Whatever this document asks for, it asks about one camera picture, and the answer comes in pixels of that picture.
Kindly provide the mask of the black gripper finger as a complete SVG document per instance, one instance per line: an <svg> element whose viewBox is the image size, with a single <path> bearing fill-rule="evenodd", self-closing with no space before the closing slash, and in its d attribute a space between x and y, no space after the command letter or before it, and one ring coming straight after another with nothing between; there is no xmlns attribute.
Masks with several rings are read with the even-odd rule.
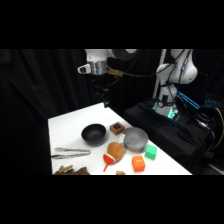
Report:
<svg viewBox="0 0 224 224"><path fill-rule="evenodd" d="M100 103L101 102L101 95L100 95L100 89L98 86L94 86L94 96L96 98L96 102Z"/></svg>
<svg viewBox="0 0 224 224"><path fill-rule="evenodd" d="M102 99L103 99L104 108L107 108L109 106L109 103L110 103L109 98L110 98L109 89L108 88L103 88Z"/></svg>

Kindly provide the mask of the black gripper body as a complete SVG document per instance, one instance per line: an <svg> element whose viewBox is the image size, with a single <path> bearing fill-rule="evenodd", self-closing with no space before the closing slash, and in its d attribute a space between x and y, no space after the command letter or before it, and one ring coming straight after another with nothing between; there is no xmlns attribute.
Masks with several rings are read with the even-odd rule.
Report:
<svg viewBox="0 0 224 224"><path fill-rule="evenodd" d="M93 75L92 83L94 86L99 88L107 88L109 86L109 75Z"/></svg>

